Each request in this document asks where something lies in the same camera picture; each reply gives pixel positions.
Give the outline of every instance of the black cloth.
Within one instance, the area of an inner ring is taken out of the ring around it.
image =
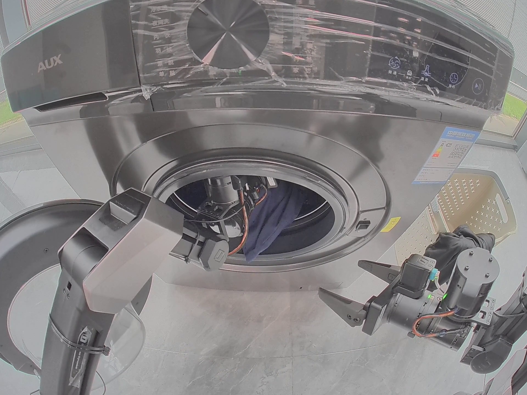
[[[466,249],[481,247],[489,252],[496,242],[494,234],[474,234],[468,225],[460,225],[452,233],[441,233],[435,243],[428,246],[424,256],[436,260],[440,272],[439,284],[444,284],[456,264],[459,254]]]
[[[265,200],[249,217],[249,234],[243,246],[247,262],[256,259],[296,220],[304,200],[302,188],[287,181],[279,181],[278,187],[267,190]]]

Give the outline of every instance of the play pause button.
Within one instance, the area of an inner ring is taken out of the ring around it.
[[[479,95],[483,92],[484,87],[485,84],[483,83],[483,80],[478,77],[472,84],[472,92],[474,92],[476,95]]]

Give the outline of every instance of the orange cable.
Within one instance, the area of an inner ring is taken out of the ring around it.
[[[258,205],[260,205],[260,203],[262,203],[264,201],[264,199],[267,197],[267,193],[268,193],[268,190],[266,188],[265,189],[265,195],[259,201],[257,201],[256,204],[254,204],[255,207],[257,207]]]
[[[444,312],[444,313],[438,313],[438,314],[426,314],[425,316],[421,316],[417,318],[412,325],[412,332],[421,338],[433,338],[437,337],[440,332],[436,333],[429,333],[429,334],[422,334],[417,330],[417,326],[419,325],[419,322],[424,319],[435,319],[435,318],[446,318],[447,316],[452,316],[455,313],[455,310],[451,310],[450,312]]]
[[[240,245],[236,247],[232,252],[229,252],[229,256],[231,254],[238,253],[241,250],[249,234],[249,218],[247,218],[247,210],[245,209],[245,201],[243,199],[243,190],[240,190],[240,203],[242,205],[242,211],[243,211],[243,238],[241,239]]]

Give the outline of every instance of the energy label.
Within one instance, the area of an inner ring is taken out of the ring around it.
[[[412,184],[445,184],[479,135],[474,130],[445,128]]]

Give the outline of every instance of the plastic laundry basket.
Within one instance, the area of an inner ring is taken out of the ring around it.
[[[492,233],[496,244],[517,229],[509,197],[491,171],[459,168],[404,234],[395,242],[399,265],[412,253],[423,254],[439,233],[467,224],[477,233]]]

